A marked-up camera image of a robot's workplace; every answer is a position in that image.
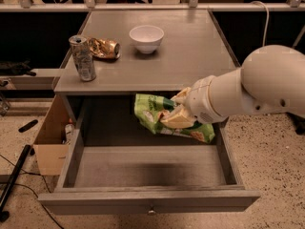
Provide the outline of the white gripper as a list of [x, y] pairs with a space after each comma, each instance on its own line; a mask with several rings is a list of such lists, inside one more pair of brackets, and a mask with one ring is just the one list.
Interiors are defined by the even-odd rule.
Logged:
[[225, 120], [212, 106], [209, 90], [214, 75], [196, 81], [191, 87], [181, 90], [171, 98], [176, 104], [173, 111], [165, 114], [160, 122], [168, 128], [184, 129], [192, 127], [197, 120], [202, 124], [217, 123]]

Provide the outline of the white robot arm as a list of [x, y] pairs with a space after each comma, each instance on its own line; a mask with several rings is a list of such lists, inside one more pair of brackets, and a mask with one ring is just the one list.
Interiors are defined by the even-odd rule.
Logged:
[[173, 100], [177, 106], [160, 122], [174, 129], [222, 122], [231, 115], [304, 116], [305, 54], [280, 45], [261, 47], [240, 68], [202, 78]]

